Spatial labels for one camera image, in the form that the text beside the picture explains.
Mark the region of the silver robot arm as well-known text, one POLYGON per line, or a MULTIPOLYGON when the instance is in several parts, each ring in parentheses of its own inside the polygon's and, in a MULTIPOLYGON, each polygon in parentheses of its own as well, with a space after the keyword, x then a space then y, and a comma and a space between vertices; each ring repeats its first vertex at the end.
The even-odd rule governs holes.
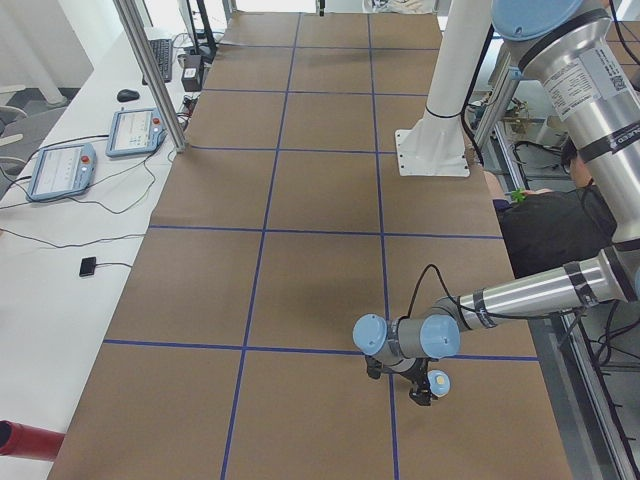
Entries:
POLYGON ((423 314, 357 320, 353 339, 369 377, 404 377, 420 405, 449 391, 432 363, 458 353, 462 332, 639 295, 639 101, 607 43, 612 14, 600 2, 454 2, 424 116, 396 134, 401 174, 458 165, 453 127, 488 46, 463 38, 467 17, 503 39, 512 75, 544 88, 568 134, 561 161, 575 189, 499 202, 513 281, 445 295, 423 314))

